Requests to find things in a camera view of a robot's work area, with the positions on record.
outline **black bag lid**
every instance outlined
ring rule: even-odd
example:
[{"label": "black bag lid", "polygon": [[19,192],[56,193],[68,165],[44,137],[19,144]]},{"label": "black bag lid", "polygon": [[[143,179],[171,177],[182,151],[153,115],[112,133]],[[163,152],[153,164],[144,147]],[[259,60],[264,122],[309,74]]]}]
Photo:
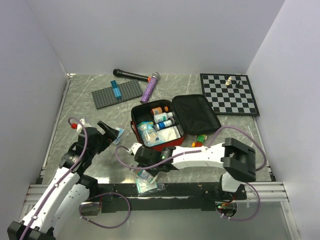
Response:
[{"label": "black bag lid", "polygon": [[201,94],[175,96],[172,106],[181,126],[191,135],[212,134],[221,128],[208,100]]}]

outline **red cap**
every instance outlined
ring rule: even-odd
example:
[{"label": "red cap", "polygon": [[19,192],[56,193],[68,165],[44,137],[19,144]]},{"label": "red cap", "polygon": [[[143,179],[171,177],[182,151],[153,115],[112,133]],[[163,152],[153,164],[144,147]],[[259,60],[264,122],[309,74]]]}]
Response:
[{"label": "red cap", "polygon": [[72,129],[77,129],[77,127],[78,127],[78,125],[77,125],[76,123],[72,123],[72,124],[71,124],[71,128],[72,128]]}]

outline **gray marble surface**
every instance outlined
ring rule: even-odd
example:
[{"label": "gray marble surface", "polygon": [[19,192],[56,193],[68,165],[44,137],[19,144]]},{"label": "gray marble surface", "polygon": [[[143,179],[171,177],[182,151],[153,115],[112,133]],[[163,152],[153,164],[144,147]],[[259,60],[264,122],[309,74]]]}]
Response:
[{"label": "gray marble surface", "polygon": [[[111,86],[110,81],[115,80],[121,84],[129,79],[116,78],[113,75],[76,75],[71,79],[65,102],[58,121],[57,129],[49,153],[43,183],[51,181],[61,157],[68,151],[69,146],[77,140],[78,134],[71,129],[67,120],[73,116],[76,118],[86,117],[91,125],[96,125],[98,121],[103,121],[110,127],[120,127],[125,129],[120,144],[128,148],[136,142],[136,137],[131,130],[131,109],[140,104],[140,98],[135,98],[113,106],[108,106],[96,110],[92,91]],[[146,82],[139,81],[144,90]],[[151,101],[167,99],[172,100],[177,95],[201,94],[201,82],[199,74],[165,74],[161,75],[156,88],[150,98]],[[231,125],[241,128],[249,133],[257,142],[259,136],[251,116],[218,116],[222,125]],[[232,137],[256,149],[256,165],[263,162],[262,154],[253,143],[241,133],[233,129],[225,129],[215,140],[215,144],[224,141],[224,138]],[[195,136],[187,135],[181,146],[190,147],[196,139]],[[127,164],[132,164],[134,158],[120,150],[120,156]],[[217,182],[225,171],[213,167],[190,167],[179,171],[161,173],[161,178],[165,183],[185,183],[185,182]],[[123,167],[115,157],[115,146],[111,145],[100,155],[96,155],[92,160],[92,165],[86,170],[86,175],[95,177],[99,183],[134,183],[135,177],[125,167]],[[256,173],[257,181],[270,181],[268,169]]]}]

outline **microphone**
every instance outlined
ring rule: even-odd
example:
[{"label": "microphone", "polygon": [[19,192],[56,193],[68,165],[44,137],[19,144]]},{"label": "microphone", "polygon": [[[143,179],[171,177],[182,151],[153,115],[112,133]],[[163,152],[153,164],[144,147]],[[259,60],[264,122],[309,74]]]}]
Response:
[{"label": "microphone", "polygon": [[143,75],[135,74],[132,72],[127,72],[127,71],[122,71],[120,69],[114,69],[113,75],[115,75],[118,78],[137,79],[143,82],[148,82],[150,79],[150,77],[148,76],[143,76]]}]

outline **plastic packet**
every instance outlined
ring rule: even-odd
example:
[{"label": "plastic packet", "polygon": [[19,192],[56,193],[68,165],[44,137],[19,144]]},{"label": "plastic packet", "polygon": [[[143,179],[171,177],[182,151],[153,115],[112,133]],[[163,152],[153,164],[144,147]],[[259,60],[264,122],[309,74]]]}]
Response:
[{"label": "plastic packet", "polygon": [[124,133],[124,129],[120,128],[120,127],[114,127],[115,130],[118,130],[119,131],[119,135],[118,137],[112,142],[112,144],[114,145],[117,145],[120,140],[121,140],[121,137],[122,137],[122,134]]},{"label": "plastic packet", "polygon": [[134,172],[135,176],[137,178],[140,178],[144,181],[146,181],[149,184],[153,184],[158,175],[157,176],[152,176],[149,172],[147,172],[146,170],[141,170],[141,169],[132,169],[132,172]]},{"label": "plastic packet", "polygon": [[154,123],[152,121],[143,121],[137,126],[142,141],[147,147],[152,147],[164,142],[153,126]]},{"label": "plastic packet", "polygon": [[156,193],[156,192],[159,192],[159,191],[166,189],[165,184],[162,182],[155,182],[154,181],[153,183],[149,183],[140,177],[136,178],[135,183],[136,183],[139,197],[145,196],[148,194],[152,194],[152,193]]}]

